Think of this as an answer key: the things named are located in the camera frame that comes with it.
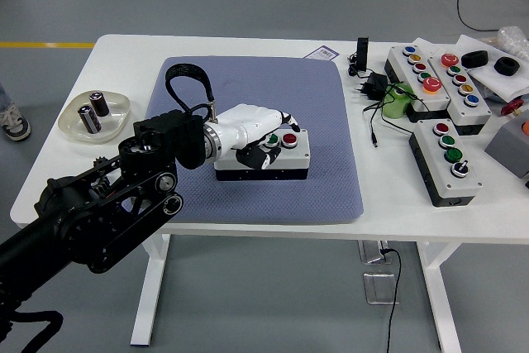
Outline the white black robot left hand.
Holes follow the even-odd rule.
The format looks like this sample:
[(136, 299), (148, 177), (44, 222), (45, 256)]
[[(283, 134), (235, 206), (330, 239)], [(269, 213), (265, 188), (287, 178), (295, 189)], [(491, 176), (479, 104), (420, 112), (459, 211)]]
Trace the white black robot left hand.
[(251, 169), (268, 168), (281, 150), (265, 152), (260, 144), (283, 124), (289, 125), (296, 132), (301, 131), (292, 115), (276, 109), (242, 103), (224, 111), (217, 116), (216, 122), (207, 123), (218, 141), (214, 145), (217, 151), (214, 160), (219, 161), (230, 150), (235, 150), (239, 163)]

